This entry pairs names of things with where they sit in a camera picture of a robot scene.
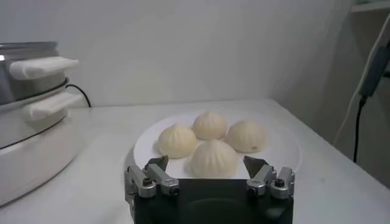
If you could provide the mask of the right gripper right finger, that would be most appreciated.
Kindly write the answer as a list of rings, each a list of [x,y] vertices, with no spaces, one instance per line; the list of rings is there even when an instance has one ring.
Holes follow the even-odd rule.
[[[250,179],[246,181],[247,192],[253,197],[269,193],[278,200],[292,198],[295,192],[295,173],[289,167],[277,170],[263,159],[244,156],[244,165]]]

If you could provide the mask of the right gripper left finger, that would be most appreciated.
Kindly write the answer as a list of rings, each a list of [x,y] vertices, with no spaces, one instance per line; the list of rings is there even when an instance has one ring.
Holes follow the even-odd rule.
[[[143,169],[137,165],[129,166],[124,172],[125,200],[132,201],[136,196],[152,198],[156,196],[158,187],[164,195],[179,195],[179,180],[165,172],[168,162],[168,156],[161,156],[150,159]]]

